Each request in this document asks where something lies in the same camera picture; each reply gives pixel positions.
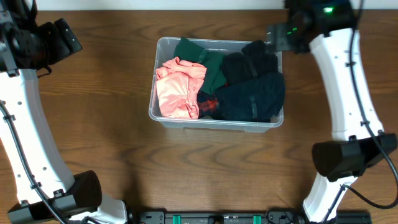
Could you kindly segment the black garment with stripe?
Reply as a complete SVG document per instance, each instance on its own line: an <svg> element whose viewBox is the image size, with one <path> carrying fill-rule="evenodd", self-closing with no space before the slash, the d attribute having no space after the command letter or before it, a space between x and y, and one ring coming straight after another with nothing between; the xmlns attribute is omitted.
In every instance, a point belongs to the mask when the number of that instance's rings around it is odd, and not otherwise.
<svg viewBox="0 0 398 224"><path fill-rule="evenodd" d="M277 72L278 58L267 51L267 45L257 40L245 45L240 52L227 55L221 70L228 86L245 82L269 72Z"/></svg>

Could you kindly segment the dark navy garment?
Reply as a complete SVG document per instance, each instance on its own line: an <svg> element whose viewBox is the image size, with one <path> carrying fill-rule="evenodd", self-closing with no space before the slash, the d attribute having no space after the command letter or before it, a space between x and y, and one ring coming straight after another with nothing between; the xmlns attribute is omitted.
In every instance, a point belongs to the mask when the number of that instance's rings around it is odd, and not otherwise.
<svg viewBox="0 0 398 224"><path fill-rule="evenodd" d="M269 122L284 105L285 81L282 73L260 77L215 91L218 112L230 121Z"/></svg>

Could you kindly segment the dark green garment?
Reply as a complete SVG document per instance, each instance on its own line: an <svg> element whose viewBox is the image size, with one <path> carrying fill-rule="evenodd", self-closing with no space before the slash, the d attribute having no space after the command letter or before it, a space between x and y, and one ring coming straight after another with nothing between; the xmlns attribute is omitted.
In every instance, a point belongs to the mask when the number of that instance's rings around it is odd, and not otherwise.
<svg viewBox="0 0 398 224"><path fill-rule="evenodd" d="M181 60L202 64L207 68L204 83L200 89L202 92L212 95L215 90L226 85L226 78L221 69L224 54L205 49L182 37L175 48L174 56Z"/></svg>

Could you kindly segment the red navy plaid shirt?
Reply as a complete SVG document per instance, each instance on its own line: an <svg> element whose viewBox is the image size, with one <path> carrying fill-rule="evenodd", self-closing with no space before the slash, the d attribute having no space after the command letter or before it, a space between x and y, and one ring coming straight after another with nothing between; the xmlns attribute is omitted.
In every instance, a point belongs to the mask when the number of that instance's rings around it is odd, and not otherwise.
<svg viewBox="0 0 398 224"><path fill-rule="evenodd" d="M221 119L219 103L215 95L209 95L200 91L197 94L197 104L199 107L199 118L209 116L213 119Z"/></svg>

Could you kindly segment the pink garment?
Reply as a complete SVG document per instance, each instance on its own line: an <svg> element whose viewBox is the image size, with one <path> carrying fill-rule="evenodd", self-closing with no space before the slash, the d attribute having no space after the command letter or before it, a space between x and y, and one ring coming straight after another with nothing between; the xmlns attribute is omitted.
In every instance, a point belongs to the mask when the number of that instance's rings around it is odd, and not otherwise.
<svg viewBox="0 0 398 224"><path fill-rule="evenodd" d="M207 68L199 63L175 57L155 70L156 93L163 117L198 119L197 94Z"/></svg>

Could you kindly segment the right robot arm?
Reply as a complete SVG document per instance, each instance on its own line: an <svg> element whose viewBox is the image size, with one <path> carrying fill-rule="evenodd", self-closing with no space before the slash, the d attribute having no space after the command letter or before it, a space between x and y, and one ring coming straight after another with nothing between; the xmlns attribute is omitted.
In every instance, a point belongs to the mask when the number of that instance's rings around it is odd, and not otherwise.
<svg viewBox="0 0 398 224"><path fill-rule="evenodd" d="M275 52L311 53L320 69L331 113L332 139L314 144L317 170L295 223L370 223L367 213L338 213L346 192L364 172L386 161L397 136L387 134L368 89L360 51L361 10L349 0L288 0L288 19L269 26L268 42Z"/></svg>

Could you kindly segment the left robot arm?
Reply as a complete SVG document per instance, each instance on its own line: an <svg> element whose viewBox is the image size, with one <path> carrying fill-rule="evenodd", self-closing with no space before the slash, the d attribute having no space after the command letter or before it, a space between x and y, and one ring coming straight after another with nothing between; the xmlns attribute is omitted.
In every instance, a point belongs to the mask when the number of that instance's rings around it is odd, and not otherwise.
<svg viewBox="0 0 398 224"><path fill-rule="evenodd" d="M38 25L35 2L1 2L1 142L18 202L12 223L127 223L123 201L105 195L92 170L73 174L62 159L39 94L41 69L82 46L64 19Z"/></svg>

